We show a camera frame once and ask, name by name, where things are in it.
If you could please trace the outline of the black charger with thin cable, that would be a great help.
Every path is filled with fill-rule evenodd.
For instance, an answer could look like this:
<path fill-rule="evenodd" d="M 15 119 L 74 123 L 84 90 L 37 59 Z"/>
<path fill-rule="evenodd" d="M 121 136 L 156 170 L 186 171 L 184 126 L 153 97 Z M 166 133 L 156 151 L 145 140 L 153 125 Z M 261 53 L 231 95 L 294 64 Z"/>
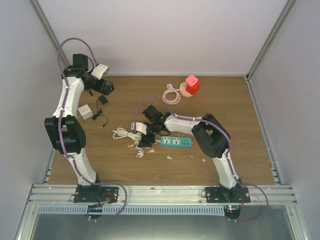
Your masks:
<path fill-rule="evenodd" d="M 101 107 L 99 107 L 99 104 L 101 104 L 103 106 L 103 105 L 105 105 L 107 103 L 108 103 L 108 100 L 103 94 L 101 96 L 99 96 L 97 101 L 96 101 L 96 113 L 92 116 L 92 120 L 94 120 L 94 121 L 98 117 L 105 117 L 106 118 L 106 121 L 101 126 L 101 128 L 104 128 L 108 124 L 109 118 L 105 114 L 103 114 L 103 109 Z"/>

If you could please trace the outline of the teal power strip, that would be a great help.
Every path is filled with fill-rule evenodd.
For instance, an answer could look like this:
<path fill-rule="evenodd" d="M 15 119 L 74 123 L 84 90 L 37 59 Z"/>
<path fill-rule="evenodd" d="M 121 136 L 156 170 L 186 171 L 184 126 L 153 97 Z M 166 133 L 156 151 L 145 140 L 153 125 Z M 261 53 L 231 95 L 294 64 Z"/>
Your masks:
<path fill-rule="evenodd" d="M 160 140 L 160 145 L 162 147 L 191 148 L 193 142 L 190 137 L 162 136 Z"/>

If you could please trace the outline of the white cube adapter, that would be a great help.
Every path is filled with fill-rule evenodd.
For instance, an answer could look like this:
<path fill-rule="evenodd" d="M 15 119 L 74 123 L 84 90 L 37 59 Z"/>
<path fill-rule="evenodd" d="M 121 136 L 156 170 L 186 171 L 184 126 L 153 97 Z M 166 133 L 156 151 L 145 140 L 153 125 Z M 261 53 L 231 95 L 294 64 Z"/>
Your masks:
<path fill-rule="evenodd" d="M 88 104 L 85 104 L 78 108 L 78 112 L 84 120 L 87 120 L 93 116 L 93 112 Z"/>

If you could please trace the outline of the pink round power socket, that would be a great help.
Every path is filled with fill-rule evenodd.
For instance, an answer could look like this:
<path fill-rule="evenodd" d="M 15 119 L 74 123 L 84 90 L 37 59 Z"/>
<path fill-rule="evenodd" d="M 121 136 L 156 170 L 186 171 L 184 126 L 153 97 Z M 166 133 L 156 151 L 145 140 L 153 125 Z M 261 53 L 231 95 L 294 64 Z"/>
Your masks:
<path fill-rule="evenodd" d="M 192 97 L 193 95 L 190 94 L 189 92 L 186 91 L 187 89 L 187 84 L 185 82 L 182 82 L 179 86 L 179 92 L 182 96 L 186 97 L 186 98 L 190 98 Z"/>

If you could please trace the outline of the red cube socket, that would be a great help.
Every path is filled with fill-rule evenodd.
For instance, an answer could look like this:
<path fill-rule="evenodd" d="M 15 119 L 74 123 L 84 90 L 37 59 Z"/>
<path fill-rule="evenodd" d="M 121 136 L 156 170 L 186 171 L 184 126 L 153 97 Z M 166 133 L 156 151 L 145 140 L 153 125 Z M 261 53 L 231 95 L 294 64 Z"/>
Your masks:
<path fill-rule="evenodd" d="M 186 85 L 186 88 L 185 88 L 185 91 L 187 92 L 187 93 L 189 93 L 190 95 L 192 95 L 192 96 L 194 96 L 197 92 L 198 92 L 198 90 L 199 90 L 199 88 L 200 88 L 200 82 L 198 81 L 197 83 L 195 83 L 193 86 L 190 86 L 190 85 Z"/>

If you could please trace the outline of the pink square plug adapter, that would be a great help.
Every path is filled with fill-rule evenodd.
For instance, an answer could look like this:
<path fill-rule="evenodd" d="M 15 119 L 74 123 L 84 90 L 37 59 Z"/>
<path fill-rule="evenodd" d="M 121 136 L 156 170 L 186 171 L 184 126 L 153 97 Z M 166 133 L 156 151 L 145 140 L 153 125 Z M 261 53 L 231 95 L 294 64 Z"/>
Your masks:
<path fill-rule="evenodd" d="M 198 78 L 194 75 L 189 75 L 186 79 L 185 82 L 189 87 L 193 87 L 198 83 Z"/>

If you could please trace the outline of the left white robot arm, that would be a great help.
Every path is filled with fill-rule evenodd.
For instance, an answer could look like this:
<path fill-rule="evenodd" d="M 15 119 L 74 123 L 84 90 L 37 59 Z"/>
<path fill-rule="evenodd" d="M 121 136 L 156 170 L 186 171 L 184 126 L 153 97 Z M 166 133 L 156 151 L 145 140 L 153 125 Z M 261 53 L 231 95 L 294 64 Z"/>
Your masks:
<path fill-rule="evenodd" d="M 89 70 L 89 57 L 78 53 L 72 56 L 72 65 L 65 68 L 61 74 L 62 91 L 58 106 L 52 117 L 44 120 L 44 127 L 52 144 L 70 162 L 77 184 L 89 186 L 86 197 L 92 202 L 98 202 L 103 197 L 100 180 L 91 167 L 86 154 L 86 133 L 77 119 L 80 97 L 83 91 L 91 96 L 93 91 L 108 96 L 115 90 L 111 81 L 102 79 L 109 67 L 97 64 Z"/>

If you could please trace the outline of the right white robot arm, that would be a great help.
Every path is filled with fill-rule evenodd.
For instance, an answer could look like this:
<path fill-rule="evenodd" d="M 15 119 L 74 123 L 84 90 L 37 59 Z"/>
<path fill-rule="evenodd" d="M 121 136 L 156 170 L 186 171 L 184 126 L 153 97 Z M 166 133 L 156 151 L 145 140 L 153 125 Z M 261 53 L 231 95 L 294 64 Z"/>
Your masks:
<path fill-rule="evenodd" d="M 131 123 L 131 130 L 142 135 L 139 147 L 150 147 L 155 143 L 155 135 L 162 131 L 192 135 L 201 151 L 213 160 L 223 200 L 232 203 L 239 197 L 242 183 L 231 160 L 231 137 L 213 115 L 189 117 L 172 111 L 163 114 L 153 105 L 142 113 L 149 123 L 137 122 L 136 118 Z"/>

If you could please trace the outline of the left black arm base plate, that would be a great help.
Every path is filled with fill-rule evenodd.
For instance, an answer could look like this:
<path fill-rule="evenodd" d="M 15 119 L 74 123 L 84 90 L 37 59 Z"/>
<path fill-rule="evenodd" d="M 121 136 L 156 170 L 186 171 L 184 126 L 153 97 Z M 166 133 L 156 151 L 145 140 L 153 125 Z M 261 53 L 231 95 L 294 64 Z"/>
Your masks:
<path fill-rule="evenodd" d="M 72 203 L 111 204 L 118 201 L 119 188 L 115 186 L 78 185 L 70 196 Z"/>

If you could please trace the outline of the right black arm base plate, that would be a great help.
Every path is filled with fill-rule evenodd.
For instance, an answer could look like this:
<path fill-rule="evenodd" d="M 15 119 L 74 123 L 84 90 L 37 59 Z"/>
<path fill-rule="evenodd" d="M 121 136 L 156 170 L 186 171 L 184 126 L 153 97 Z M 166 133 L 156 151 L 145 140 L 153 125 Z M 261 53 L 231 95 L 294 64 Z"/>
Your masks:
<path fill-rule="evenodd" d="M 207 203 L 229 204 L 229 203 L 250 203 L 251 198 L 247 187 L 233 187 L 227 189 L 222 186 L 207 186 L 200 193 Z"/>

